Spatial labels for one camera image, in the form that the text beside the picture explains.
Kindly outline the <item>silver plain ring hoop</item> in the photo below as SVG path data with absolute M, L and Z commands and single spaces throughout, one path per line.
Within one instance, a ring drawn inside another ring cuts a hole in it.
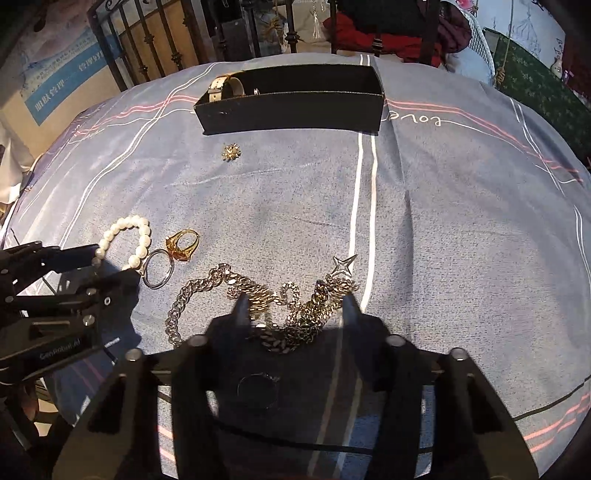
M 142 270 L 144 285 L 150 290 L 166 286 L 174 272 L 174 260 L 165 249 L 156 249 L 148 254 Z

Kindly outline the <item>gold starburst brooch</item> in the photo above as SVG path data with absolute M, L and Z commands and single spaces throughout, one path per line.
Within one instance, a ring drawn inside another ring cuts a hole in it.
M 221 158 L 223 161 L 235 161 L 242 155 L 242 150 L 236 143 L 226 144 L 222 147 Z

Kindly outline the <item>black rectangular jewelry box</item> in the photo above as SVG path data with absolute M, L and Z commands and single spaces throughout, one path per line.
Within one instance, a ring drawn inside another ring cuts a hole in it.
M 281 65 L 235 73 L 242 97 L 209 102 L 207 91 L 193 110 L 205 135 L 277 129 L 335 129 L 376 135 L 385 94 L 371 66 Z

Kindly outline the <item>blue striped bed sheet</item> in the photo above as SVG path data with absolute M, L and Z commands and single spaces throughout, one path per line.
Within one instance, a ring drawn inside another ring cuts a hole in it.
M 373 67 L 377 134 L 204 134 L 193 106 L 215 77 L 294 64 Z M 242 155 L 223 161 L 231 143 Z M 249 333 L 207 394 L 227 479 L 368 479 L 385 396 L 345 336 L 353 295 L 418 349 L 469 353 L 536 479 L 589 477 L 569 452 L 590 420 L 590 176 L 531 109 L 424 65 L 290 54 L 136 86 L 85 112 L 41 167 L 2 250 L 98 249 L 16 296 L 140 276 L 104 309 L 102 348 L 42 376 L 69 435 L 127 352 L 174 350 L 245 294 Z M 156 249 L 174 272 L 150 290 Z

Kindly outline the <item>green patterned cloth table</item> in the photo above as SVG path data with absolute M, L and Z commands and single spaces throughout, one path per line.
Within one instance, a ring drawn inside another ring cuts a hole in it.
M 588 166 L 590 108 L 523 47 L 495 30 L 485 29 L 484 33 L 493 52 L 496 71 L 504 68 L 504 80 L 497 88 L 535 110 Z

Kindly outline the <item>light blue pillow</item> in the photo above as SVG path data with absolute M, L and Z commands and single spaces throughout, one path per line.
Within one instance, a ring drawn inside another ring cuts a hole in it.
M 487 62 L 469 47 L 457 53 L 447 54 L 445 67 L 450 73 L 493 85 L 493 74 Z

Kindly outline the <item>red cloth on swing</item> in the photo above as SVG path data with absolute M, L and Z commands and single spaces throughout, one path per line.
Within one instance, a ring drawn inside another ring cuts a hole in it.
M 417 63 L 420 59 L 422 38 L 419 36 L 363 33 L 356 29 L 351 18 L 341 12 L 335 20 L 335 41 L 332 41 L 332 19 L 326 19 L 322 25 L 329 40 L 338 50 L 373 53 L 375 41 L 380 38 L 383 54 L 396 55 L 408 63 Z M 472 30 L 469 22 L 458 9 L 454 9 L 450 14 L 441 14 L 431 65 L 439 67 L 445 55 L 466 49 L 471 39 Z

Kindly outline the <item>black iron bed frame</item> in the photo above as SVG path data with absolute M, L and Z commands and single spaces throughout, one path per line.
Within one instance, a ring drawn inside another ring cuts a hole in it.
M 419 36 L 431 65 L 440 1 L 97 1 L 87 11 L 101 54 L 125 90 L 211 59 L 338 50 L 322 23 L 341 12 L 363 33 Z

